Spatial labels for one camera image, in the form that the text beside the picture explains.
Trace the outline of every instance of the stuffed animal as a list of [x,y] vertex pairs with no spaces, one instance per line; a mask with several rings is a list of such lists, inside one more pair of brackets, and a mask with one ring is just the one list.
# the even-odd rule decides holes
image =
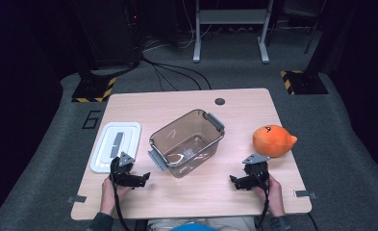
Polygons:
[[252,142],[258,153],[268,157],[280,157],[290,151],[297,137],[292,136],[285,128],[277,125],[266,125],[257,129]]

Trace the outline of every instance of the gray carpet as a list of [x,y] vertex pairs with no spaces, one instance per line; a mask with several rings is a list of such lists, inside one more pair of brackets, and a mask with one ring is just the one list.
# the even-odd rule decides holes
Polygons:
[[[329,94],[288,95],[281,70],[304,69],[315,50],[303,54],[308,36],[277,31],[268,49],[270,64],[262,64],[256,35],[242,33],[204,40],[201,63],[192,62],[193,44],[172,45],[144,52],[158,63],[195,69],[214,90],[266,88],[282,125],[298,142],[292,152],[312,200],[312,216],[319,230],[378,230],[378,166],[352,131],[348,114],[327,75],[320,78]],[[98,72],[108,73],[112,70]],[[163,71],[177,90],[198,90],[188,78]],[[206,82],[189,73],[203,90]],[[103,103],[71,103],[79,83],[77,74],[62,80],[63,100],[37,153],[0,209],[0,230],[86,230],[88,221],[71,219],[72,205],[97,133],[82,129],[90,111],[101,118]],[[174,90],[162,81],[164,90]],[[113,93],[162,91],[153,67],[147,63],[117,78]],[[293,230],[315,230],[307,215],[292,215]],[[113,230],[123,230],[116,222]]]

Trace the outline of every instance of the transparent plastic container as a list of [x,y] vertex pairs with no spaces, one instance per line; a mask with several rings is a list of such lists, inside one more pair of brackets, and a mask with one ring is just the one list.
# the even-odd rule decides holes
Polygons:
[[193,110],[149,139],[149,155],[161,170],[181,178],[210,159],[224,137],[224,125],[214,115]]

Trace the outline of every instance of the wooden table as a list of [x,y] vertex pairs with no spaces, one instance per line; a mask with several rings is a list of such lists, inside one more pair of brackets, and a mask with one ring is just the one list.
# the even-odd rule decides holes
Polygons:
[[[223,98],[225,104],[214,101]],[[174,119],[194,109],[214,114],[225,125],[225,137],[213,157],[184,176],[175,178],[159,170],[147,152],[150,136]],[[266,89],[196,90],[173,92],[125,93],[111,96],[95,140],[95,148],[104,126],[109,122],[138,122],[141,136],[132,174],[151,172],[144,188],[136,188],[121,202],[125,218],[204,218],[255,216],[262,213],[263,201],[252,191],[237,191],[229,175],[245,176],[242,161],[255,153],[253,132],[268,124],[281,125]],[[290,131],[297,137],[297,131]],[[73,219],[93,219],[99,211],[101,184],[107,174],[94,173],[90,167],[93,149],[75,202]],[[296,197],[293,191],[305,186],[290,152],[268,161],[269,173],[283,187],[288,214],[308,213],[308,197]]]

